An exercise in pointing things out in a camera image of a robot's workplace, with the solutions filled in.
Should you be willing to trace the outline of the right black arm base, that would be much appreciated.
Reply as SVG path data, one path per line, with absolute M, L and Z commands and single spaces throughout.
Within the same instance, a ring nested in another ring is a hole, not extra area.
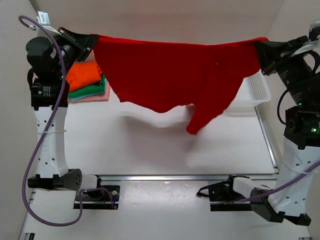
M 233 190 L 235 178 L 239 175 L 229 175 L 227 180 L 201 187 L 196 196 L 209 198 L 211 212 L 248 212 L 252 211 L 250 203 L 241 203 L 245 197 Z

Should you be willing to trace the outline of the red t shirt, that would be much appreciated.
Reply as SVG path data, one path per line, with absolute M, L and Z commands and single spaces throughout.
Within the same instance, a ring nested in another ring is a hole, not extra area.
M 186 130 L 196 135 L 230 106 L 243 79 L 260 70 L 255 43 L 205 45 L 101 35 L 93 52 L 120 102 L 160 114 L 194 105 Z

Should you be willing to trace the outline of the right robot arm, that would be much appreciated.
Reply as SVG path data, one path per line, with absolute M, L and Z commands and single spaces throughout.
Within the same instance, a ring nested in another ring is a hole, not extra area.
M 306 201 L 313 171 L 320 164 L 320 34 L 311 30 L 287 42 L 259 41 L 255 44 L 263 75 L 277 74 L 295 105 L 285 111 L 284 153 L 273 189 L 264 189 L 250 178 L 230 177 L 224 187 L 229 200 L 241 196 L 252 210 L 269 222 L 288 220 L 309 226 Z

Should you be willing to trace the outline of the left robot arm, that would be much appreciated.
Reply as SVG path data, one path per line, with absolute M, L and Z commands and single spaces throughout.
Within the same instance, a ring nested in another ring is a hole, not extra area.
M 98 39 L 96 34 L 79 34 L 61 27 L 53 39 L 37 36 L 25 46 L 31 65 L 27 79 L 38 134 L 34 156 L 37 166 L 35 175 L 27 180 L 29 188 L 86 190 L 93 199 L 104 195 L 105 187 L 96 175 L 84 174 L 78 168 L 70 169 L 65 157 L 65 118 L 70 87 L 63 76 L 75 62 L 87 59 Z

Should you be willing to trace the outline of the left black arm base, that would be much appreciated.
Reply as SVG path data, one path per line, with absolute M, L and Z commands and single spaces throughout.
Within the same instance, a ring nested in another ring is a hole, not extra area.
M 82 195 L 82 208 L 84 210 L 118 210 L 121 182 L 114 180 L 107 180 L 104 176 L 99 176 L 97 180 L 97 187 L 106 189 L 84 192 Z

